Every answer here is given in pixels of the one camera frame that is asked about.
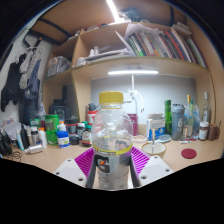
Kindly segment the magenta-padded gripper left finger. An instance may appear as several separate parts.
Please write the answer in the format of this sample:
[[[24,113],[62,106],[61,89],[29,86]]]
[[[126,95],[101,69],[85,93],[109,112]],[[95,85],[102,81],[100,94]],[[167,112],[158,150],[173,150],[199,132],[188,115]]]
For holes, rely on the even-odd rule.
[[[54,172],[55,175],[78,186],[97,189],[97,172],[92,148],[75,159],[66,159]]]

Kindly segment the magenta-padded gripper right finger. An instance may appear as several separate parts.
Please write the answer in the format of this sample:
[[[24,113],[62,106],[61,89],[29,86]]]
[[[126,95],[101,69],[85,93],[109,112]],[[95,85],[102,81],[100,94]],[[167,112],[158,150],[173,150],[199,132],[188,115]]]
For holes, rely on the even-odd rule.
[[[150,156],[133,147],[131,151],[129,187],[143,187],[173,173],[159,155]]]

